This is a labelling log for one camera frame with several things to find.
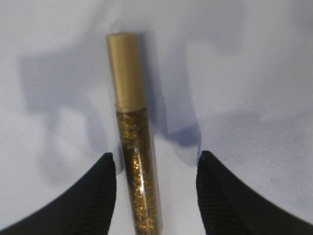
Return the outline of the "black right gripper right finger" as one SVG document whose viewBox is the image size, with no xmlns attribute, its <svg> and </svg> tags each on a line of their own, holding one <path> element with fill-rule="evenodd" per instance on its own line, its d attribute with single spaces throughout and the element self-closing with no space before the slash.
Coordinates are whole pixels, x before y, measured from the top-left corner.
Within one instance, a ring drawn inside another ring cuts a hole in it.
<svg viewBox="0 0 313 235">
<path fill-rule="evenodd" d="M 196 176 L 207 235 L 311 235 L 313 226 L 274 205 L 203 151 Z"/>
</svg>

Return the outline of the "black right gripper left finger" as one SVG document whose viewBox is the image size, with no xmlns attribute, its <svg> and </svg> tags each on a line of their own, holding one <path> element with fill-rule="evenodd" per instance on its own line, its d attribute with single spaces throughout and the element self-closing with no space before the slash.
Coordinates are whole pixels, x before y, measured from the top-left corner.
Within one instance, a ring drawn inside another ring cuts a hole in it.
<svg viewBox="0 0 313 235">
<path fill-rule="evenodd" d="M 106 235 L 116 202 L 116 169 L 105 153 L 61 196 L 2 235 Z"/>
</svg>

